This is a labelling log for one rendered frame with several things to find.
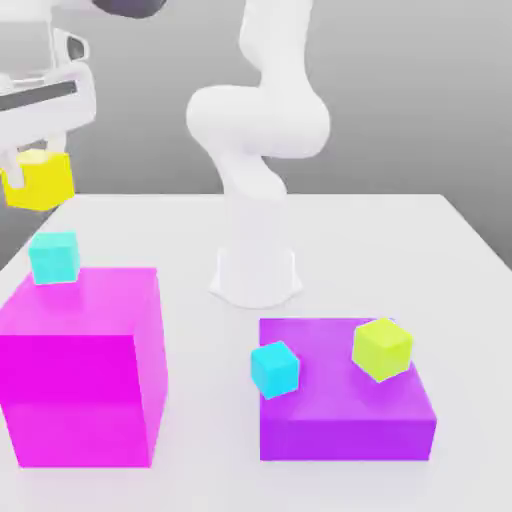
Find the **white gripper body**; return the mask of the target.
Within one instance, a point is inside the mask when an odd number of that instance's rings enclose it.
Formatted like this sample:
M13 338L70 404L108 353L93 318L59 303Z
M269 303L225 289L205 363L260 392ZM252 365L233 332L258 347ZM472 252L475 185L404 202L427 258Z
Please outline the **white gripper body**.
M77 129L95 116L89 66L62 66L46 75L41 85L0 92L0 153Z

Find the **large magenta box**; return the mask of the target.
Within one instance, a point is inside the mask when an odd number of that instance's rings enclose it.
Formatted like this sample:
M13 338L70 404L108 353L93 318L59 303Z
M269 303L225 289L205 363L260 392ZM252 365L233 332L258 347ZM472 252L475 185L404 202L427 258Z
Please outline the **large magenta box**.
M21 467L150 467L167 391L156 269L26 276L0 307L0 408Z

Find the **small yellow-green cube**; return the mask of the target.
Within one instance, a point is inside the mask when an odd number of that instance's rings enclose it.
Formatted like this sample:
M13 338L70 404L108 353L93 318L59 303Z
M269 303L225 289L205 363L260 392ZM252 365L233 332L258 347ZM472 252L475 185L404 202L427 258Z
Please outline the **small yellow-green cube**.
M413 336L389 318L378 318L354 330L352 361L375 382L409 370Z

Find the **small yellow cube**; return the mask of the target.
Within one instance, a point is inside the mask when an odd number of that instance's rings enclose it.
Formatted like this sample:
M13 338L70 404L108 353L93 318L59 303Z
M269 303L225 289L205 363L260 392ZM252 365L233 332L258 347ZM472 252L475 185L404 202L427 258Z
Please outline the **small yellow cube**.
M28 149L17 155L24 174L24 187L14 189L0 167L6 204L9 207L48 211L75 194L69 154L45 149Z

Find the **small cyan cube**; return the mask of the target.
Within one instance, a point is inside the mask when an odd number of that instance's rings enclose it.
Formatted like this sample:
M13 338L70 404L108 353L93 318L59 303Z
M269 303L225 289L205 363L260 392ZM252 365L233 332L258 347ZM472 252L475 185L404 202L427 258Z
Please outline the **small cyan cube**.
M265 400L298 390L301 363L283 342L260 346L251 352L251 378Z
M80 256L73 231L35 234L29 245L29 258L36 285L71 283L78 279Z

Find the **large purple box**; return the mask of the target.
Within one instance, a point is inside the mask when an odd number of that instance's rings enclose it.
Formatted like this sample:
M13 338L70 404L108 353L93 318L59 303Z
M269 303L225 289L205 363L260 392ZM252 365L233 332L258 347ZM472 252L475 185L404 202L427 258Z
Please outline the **large purple box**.
M365 317L263 318L259 342L300 361L296 391L260 401L263 461L426 460L437 417L415 367L382 383L352 361Z

